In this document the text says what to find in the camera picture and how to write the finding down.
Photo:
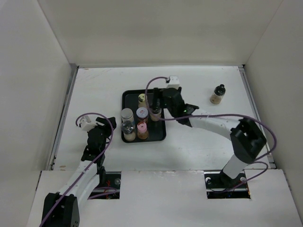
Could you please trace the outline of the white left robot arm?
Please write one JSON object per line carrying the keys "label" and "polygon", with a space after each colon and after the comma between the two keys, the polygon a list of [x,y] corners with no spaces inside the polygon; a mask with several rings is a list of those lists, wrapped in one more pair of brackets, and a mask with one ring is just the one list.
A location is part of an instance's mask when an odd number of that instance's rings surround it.
{"label": "white left robot arm", "polygon": [[80,224],[80,209],[95,188],[106,184],[105,151],[113,139],[116,129],[115,117],[107,118],[95,113],[95,121],[90,113],[80,115],[76,126],[88,135],[87,145],[80,163],[68,182],[56,193],[48,193],[44,200],[42,227],[77,227]]}

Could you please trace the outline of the black silver cap shaker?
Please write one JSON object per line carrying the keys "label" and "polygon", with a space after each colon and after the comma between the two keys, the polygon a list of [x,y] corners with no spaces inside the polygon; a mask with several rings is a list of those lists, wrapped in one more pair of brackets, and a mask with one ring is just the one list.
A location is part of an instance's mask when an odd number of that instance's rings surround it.
{"label": "black silver cap shaker", "polygon": [[130,122],[134,122],[134,114],[133,111],[130,108],[124,108],[121,111],[121,118],[122,121],[130,121]]}

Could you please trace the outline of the white lid orange label jar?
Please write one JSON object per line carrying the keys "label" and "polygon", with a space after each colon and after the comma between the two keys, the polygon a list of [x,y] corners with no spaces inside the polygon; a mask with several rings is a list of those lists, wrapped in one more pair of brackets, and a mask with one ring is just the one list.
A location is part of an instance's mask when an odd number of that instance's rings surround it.
{"label": "white lid orange label jar", "polygon": [[138,122],[144,122],[146,124],[148,123],[149,112],[148,112],[147,108],[139,107],[136,110],[136,116],[137,116]]}

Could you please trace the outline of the pink cap spice bottle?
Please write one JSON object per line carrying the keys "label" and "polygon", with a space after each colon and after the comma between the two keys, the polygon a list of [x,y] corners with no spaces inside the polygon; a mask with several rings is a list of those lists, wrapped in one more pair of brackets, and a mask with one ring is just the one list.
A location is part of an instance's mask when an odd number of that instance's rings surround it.
{"label": "pink cap spice bottle", "polygon": [[147,124],[145,122],[139,122],[137,124],[137,136],[141,140],[145,140],[149,136]]}

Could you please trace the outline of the yellow cap spice bottle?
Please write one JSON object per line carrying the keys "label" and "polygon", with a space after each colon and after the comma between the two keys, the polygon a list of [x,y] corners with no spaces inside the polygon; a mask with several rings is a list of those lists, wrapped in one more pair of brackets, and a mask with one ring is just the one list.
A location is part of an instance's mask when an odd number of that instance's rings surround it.
{"label": "yellow cap spice bottle", "polygon": [[147,104],[146,104],[146,95],[145,94],[140,94],[138,96],[138,107],[139,108],[147,108]]}

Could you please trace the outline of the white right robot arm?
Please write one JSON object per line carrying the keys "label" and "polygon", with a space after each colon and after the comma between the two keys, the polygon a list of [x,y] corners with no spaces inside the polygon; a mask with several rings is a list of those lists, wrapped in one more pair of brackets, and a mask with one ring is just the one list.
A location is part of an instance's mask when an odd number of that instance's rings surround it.
{"label": "white right robot arm", "polygon": [[215,188],[231,189],[238,183],[237,177],[248,165],[254,163],[267,140],[255,120],[241,116],[238,120],[229,117],[197,116],[196,105],[186,104],[181,96],[181,88],[154,88],[150,105],[154,114],[156,108],[166,108],[178,123],[200,128],[221,135],[230,140],[233,155],[220,173],[208,181]]}

